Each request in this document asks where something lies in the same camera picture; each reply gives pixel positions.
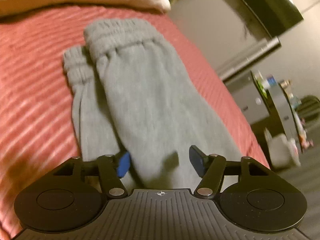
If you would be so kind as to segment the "grey sweatpants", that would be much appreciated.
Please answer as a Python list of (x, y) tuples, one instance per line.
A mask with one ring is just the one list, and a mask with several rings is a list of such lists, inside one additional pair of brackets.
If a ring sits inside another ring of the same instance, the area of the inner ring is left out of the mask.
[(82, 158), (129, 152), (135, 172), (123, 183), (151, 189), (197, 187), (189, 161), (197, 146), (238, 161), (224, 123), (196, 90), (175, 48), (148, 21), (109, 19), (84, 30), (64, 69)]

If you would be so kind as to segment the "white upholstered chair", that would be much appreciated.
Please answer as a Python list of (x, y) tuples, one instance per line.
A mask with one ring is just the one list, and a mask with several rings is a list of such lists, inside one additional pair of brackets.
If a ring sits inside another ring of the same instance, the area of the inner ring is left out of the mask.
[(264, 136), (267, 142), (271, 165), (275, 170), (300, 167), (301, 164), (295, 139), (287, 139), (284, 133), (272, 137), (268, 129), (264, 129)]

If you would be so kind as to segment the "red ribbed bedspread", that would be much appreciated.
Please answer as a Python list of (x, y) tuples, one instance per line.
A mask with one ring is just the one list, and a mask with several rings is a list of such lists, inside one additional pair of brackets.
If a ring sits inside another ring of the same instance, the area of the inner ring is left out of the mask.
[(84, 43), (83, 30), (102, 18), (149, 21), (175, 47), (199, 93), (223, 120), (243, 155), (266, 157), (231, 94), (201, 54), (166, 15), (99, 5), (48, 7), (1, 19), (1, 239), (21, 230), (17, 194), (77, 156), (72, 94), (62, 56)]

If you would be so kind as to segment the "grey bedside cabinet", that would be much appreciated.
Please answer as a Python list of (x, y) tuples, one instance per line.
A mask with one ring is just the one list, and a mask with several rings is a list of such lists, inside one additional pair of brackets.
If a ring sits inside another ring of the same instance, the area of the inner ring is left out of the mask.
[(251, 74), (227, 83), (227, 89), (250, 125), (271, 116)]

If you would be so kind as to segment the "grey vanity desk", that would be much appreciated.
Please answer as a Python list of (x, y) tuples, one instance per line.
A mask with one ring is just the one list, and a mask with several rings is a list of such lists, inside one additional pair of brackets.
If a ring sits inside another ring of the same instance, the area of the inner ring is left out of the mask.
[(268, 116), (251, 124), (251, 129), (259, 144), (266, 145), (264, 130), (268, 129), (273, 137), (283, 133), (287, 139), (293, 138), (296, 142), (298, 153), (303, 153), (294, 110), (281, 85), (273, 85), (263, 92), (256, 80), (253, 80), (253, 83), (261, 97), (262, 105), (268, 112)]

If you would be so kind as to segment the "white tower fan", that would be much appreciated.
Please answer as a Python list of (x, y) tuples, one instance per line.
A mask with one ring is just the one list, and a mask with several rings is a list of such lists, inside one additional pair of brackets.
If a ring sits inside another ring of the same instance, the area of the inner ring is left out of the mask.
[(274, 51), (281, 46), (278, 37), (271, 39), (263, 38), (259, 42), (246, 48), (245, 50), (237, 53), (231, 59), (223, 63), (217, 70), (216, 73), (219, 78), (225, 82), (233, 75), (238, 74), (240, 71), (249, 67), (253, 62), (262, 59), (268, 53)]

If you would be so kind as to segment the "black wall television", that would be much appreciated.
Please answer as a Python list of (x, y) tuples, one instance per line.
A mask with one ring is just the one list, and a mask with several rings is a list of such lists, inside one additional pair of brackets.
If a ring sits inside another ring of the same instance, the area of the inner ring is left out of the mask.
[(285, 33), (303, 20), (292, 0), (242, 0), (269, 36)]

